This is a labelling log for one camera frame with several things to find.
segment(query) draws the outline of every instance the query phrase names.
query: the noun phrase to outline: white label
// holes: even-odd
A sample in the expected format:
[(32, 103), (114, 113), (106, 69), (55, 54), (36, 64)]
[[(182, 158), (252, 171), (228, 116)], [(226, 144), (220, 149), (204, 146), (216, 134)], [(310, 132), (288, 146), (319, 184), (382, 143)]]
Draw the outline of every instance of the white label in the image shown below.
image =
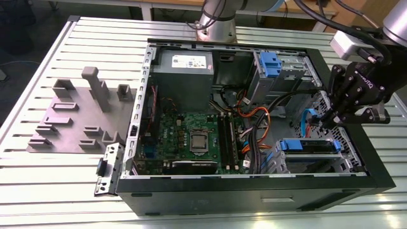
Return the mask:
[(247, 105), (250, 104), (248, 98), (243, 97), (242, 101), (243, 101)]
[(243, 161), (243, 167), (250, 168), (250, 161), (247, 160)]
[(204, 56), (175, 55), (172, 57), (172, 67), (174, 68), (206, 68), (206, 57)]

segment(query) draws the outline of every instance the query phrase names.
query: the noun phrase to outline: cpu socket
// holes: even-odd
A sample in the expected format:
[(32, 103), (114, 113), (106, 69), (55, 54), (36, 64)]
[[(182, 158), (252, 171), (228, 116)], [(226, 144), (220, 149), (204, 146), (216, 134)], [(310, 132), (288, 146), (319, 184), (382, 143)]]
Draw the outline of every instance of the cpu socket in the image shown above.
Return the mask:
[(190, 151), (196, 156), (203, 156), (208, 148), (208, 132), (190, 132)]

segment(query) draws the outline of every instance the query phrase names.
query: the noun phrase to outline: slotted aluminum worktable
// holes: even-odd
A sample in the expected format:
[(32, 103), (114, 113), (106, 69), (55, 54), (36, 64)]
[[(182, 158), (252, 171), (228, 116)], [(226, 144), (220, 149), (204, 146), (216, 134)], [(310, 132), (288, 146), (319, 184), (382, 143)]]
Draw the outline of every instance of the slotted aluminum worktable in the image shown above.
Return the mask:
[[(331, 37), (327, 33), (238, 28), (239, 43), (316, 48), (330, 67), (336, 63), (347, 64), (328, 46)], [(55, 95), (51, 89), (55, 81), (70, 78), (75, 85), (86, 85), (80, 79), (82, 69), (96, 66), (108, 87), (124, 83), (136, 88), (147, 38), (194, 40), (195, 32), (184, 24), (171, 22), (103, 18), (67, 22), (0, 129), (0, 226), (118, 226), (122, 229), (406, 227), (407, 115), (403, 115), (406, 108), (397, 96), (387, 104), (391, 123), (366, 125), (397, 188), (356, 198), (324, 212), (138, 217), (119, 197), (94, 197), (100, 155), (26, 152)]]

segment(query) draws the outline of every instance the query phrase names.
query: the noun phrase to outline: power supply label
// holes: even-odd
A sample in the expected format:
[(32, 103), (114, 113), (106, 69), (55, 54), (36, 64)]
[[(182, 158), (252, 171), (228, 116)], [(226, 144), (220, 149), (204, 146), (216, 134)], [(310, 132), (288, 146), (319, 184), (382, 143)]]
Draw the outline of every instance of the power supply label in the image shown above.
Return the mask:
[(206, 57), (204, 56), (184, 56), (175, 55), (172, 57), (174, 68), (206, 68)]

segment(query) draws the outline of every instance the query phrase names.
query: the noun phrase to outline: motherboard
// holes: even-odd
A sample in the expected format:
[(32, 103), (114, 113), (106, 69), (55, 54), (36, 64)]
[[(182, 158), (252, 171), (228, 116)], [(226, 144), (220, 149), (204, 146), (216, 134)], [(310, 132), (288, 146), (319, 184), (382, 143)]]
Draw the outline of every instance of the motherboard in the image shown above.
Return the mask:
[(139, 173), (246, 174), (235, 131), (242, 123), (231, 114), (162, 114), (158, 144), (140, 147)]

